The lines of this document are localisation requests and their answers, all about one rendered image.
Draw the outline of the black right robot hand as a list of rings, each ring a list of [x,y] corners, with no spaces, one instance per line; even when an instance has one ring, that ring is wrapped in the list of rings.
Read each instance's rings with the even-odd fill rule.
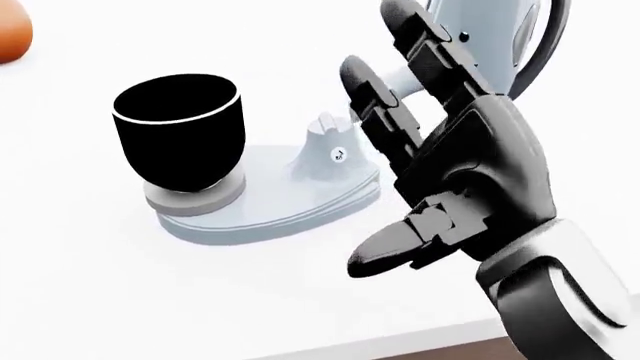
[[[417,269],[455,251],[485,260],[553,219],[544,152],[511,98],[495,91],[465,44],[415,0],[382,0],[380,12],[396,50],[447,116],[422,137],[398,92],[359,57],[342,63],[351,110],[411,209],[353,251],[348,274]]]

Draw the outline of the orange round object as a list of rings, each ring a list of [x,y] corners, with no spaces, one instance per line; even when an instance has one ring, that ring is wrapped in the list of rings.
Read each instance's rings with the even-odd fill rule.
[[[33,25],[19,0],[0,0],[0,65],[21,59],[30,49]]]

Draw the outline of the black cup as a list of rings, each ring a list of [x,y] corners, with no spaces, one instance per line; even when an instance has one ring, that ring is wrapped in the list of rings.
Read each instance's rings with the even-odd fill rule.
[[[147,80],[115,98],[112,116],[132,169],[170,191],[210,188],[244,152],[240,92],[224,77],[174,74]]]

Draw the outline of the pale blue mixer base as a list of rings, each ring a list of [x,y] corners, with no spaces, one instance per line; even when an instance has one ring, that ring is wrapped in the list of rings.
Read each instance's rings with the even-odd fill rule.
[[[241,245],[291,236],[344,218],[380,195],[379,168],[366,158],[350,119],[321,113],[301,148],[248,146],[215,185],[180,193],[145,183],[171,235],[201,245]]]

